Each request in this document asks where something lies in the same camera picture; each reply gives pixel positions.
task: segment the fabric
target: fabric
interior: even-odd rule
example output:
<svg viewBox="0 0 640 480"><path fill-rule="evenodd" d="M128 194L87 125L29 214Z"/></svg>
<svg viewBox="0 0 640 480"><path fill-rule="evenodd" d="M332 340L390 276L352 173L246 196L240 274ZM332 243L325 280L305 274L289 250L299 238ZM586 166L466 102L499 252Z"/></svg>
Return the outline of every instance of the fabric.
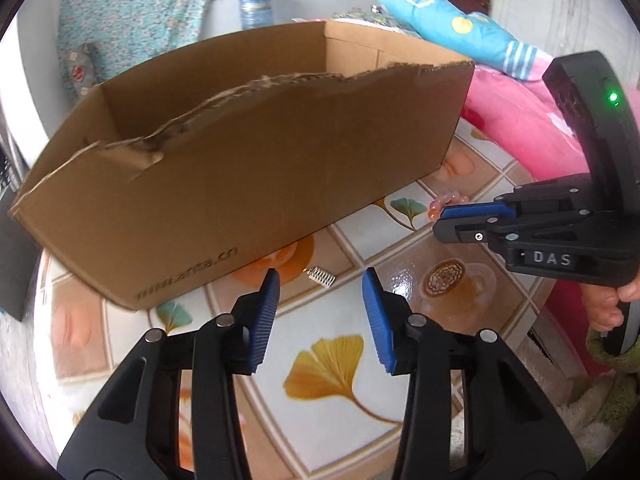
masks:
<svg viewBox="0 0 640 480"><path fill-rule="evenodd" d="M638 377L610 371L576 388L576 378L564 377L529 338L524 339L516 355L556 407L580 448L587 467L591 468L613 444L635 408ZM640 352L635 351L633 359L640 367ZM462 411L451 422L451 468L463 466L464 459L465 421Z"/></svg>
<svg viewBox="0 0 640 480"><path fill-rule="evenodd" d="M387 12L409 23L428 41L471 57L516 79L542 76L538 49L516 40L489 16L465 14L449 0L378 0Z"/></svg>
<svg viewBox="0 0 640 480"><path fill-rule="evenodd" d="M600 334L590 328L586 346L593 358L603 365L629 374L640 372L640 337L627 352L620 355L610 355L602 345Z"/></svg>
<svg viewBox="0 0 640 480"><path fill-rule="evenodd" d="M198 40L211 0L62 0L58 55L72 92L66 53L92 42L95 76L106 81L125 70Z"/></svg>
<svg viewBox="0 0 640 480"><path fill-rule="evenodd" d="M578 140L556 106L515 79L476 66L465 108L483 122L482 132L537 180L589 171Z"/></svg>

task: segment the torn cardboard edge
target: torn cardboard edge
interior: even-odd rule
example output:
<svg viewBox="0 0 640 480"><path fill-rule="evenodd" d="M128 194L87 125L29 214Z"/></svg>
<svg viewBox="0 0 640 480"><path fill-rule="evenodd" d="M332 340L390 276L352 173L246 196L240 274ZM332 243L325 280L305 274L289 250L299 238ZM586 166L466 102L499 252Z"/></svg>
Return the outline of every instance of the torn cardboard edge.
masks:
<svg viewBox="0 0 640 480"><path fill-rule="evenodd" d="M324 38L324 44L322 45L321 38ZM60 126L60 130L65 130L66 133L64 141L49 143L54 145L54 149L51 146L47 146L31 169L30 176L27 177L21 189L18 190L17 199L26 190L31 190L47 174L52 173L62 166L64 162L70 160L71 156L81 148L90 146L96 140L104 140L104 137L114 137L113 134L115 132L123 129L121 127L121 121L125 117L123 113L132 112L130 103L137 103L139 95L149 94L148 98L145 99L148 104L141 103L143 105L142 117L145 119L129 121L129 118L125 118L125 121L129 122L124 127L127 131L125 137L121 137L118 140L141 137L131 134L137 126L147 126L149 124L148 117L153 115L155 110L175 109L175 112L171 112L169 115L166 112L164 114L161 113L166 117L164 123L182 113L179 110L179 104L175 103L183 102L185 99L166 101L167 91L171 91L170 86L175 86L176 95L198 94L198 90L193 91L193 88L197 89L199 87L215 88L217 86L220 89L224 89L224 85L220 83L221 77L219 74L226 72L229 63L233 65L237 59L249 61L250 68L241 72L253 72L254 74L244 81L258 79L265 73L271 75L293 73L290 69L281 72L275 71L274 67L279 65L295 66L304 64L308 68L320 68L322 65L324 69L303 70L302 73L343 72L344 66L341 65L342 62L338 63L338 67L332 67L333 69L338 68L338 70L328 70L329 58L332 60L330 64L335 64L335 47L332 47L332 42L340 44L338 50L342 49L343 45L350 45L359 49L375 51L377 53L375 66L380 65L378 61L382 62L382 57L386 59L386 62L394 60L435 65L450 65L460 61L473 63L470 58L462 56L462 54L440 45L429 43L421 38L404 36L379 30L375 27L333 21L289 23L236 32L199 41L141 63L117 78L112 78L106 83L95 86L90 91L90 95L76 106L74 112ZM212 53L215 53L213 61L206 61L207 64L213 63L217 67L218 73L213 74L213 82L207 80L209 75L206 70L207 66L202 67L204 70L196 70L194 72L196 63L184 63L184 56L187 52L193 60L206 59ZM263 69L255 66L254 59L259 57L270 58L268 62L265 61ZM349 66L348 72L353 73L353 68ZM151 88L144 86L145 82L151 80L155 82ZM185 82L187 81L192 84L185 87ZM117 98L118 94L126 95L126 97ZM209 99L209 96L201 92L200 95L201 97L196 102L184 109L193 109L204 100ZM81 139L80 137L83 135L81 130L84 129L82 120L88 116L92 116L96 121L96 128L94 128L94 132L84 134L85 137L89 137L88 139ZM157 129L158 126L154 126L153 129L150 128L148 134Z"/></svg>
<svg viewBox="0 0 640 480"><path fill-rule="evenodd" d="M453 66L473 65L474 62L469 60L452 62L444 66L450 68ZM354 82L370 84L381 74L395 72L397 70L405 70L407 68L416 69L416 75L420 75L423 72L439 72L443 69L443 65L394 62L382 68L357 73L351 76L343 76L341 74L329 72L280 75L273 78L263 77L250 81L245 85L222 91L212 98L202 102L195 108L185 112L183 115L169 120L148 136L119 140L117 142L110 142L109 144L105 144L100 141L94 142L86 148L79 150L64 164L43 177L43 179L35 184L30 190L18 195L9 211L9 214L12 217L15 216L18 208L20 207L21 201L24 200L25 197L36 192L41 183L51 178L59 171L63 171L75 158L83 156L87 152L102 150L102 156L110 158L113 162L118 163L122 167L123 171L128 175L128 178L133 179L152 165L160 162L164 158L162 149L165 144L188 134L190 132L190 123L199 120L211 122L225 113L238 111L239 107L249 107L255 104L251 101L251 98L258 94L260 94L260 100L264 100L272 97L280 90L286 89L287 86L317 80L322 81L326 79L335 80L340 84L352 84ZM351 89L325 89L324 91L339 93L341 91L351 91Z"/></svg>

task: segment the finger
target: finger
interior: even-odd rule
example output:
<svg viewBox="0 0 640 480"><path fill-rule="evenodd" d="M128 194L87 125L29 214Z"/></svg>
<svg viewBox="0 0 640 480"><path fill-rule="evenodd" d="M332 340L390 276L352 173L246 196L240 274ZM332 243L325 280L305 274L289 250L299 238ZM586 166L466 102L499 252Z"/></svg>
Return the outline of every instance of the finger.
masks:
<svg viewBox="0 0 640 480"><path fill-rule="evenodd" d="M620 326L624 321L622 312L618 307L602 308L597 306L587 307L587 317L589 321L594 321L604 326Z"/></svg>
<svg viewBox="0 0 640 480"><path fill-rule="evenodd" d="M615 307L618 304L619 297L615 288L599 285L580 284L582 289L582 304L586 307Z"/></svg>
<svg viewBox="0 0 640 480"><path fill-rule="evenodd" d="M596 332L610 332L614 329L612 326L601 325L600 323L596 323L591 321L591 328L593 328Z"/></svg>
<svg viewBox="0 0 640 480"><path fill-rule="evenodd" d="M640 270L631 283L618 289L618 296L622 301L640 300Z"/></svg>

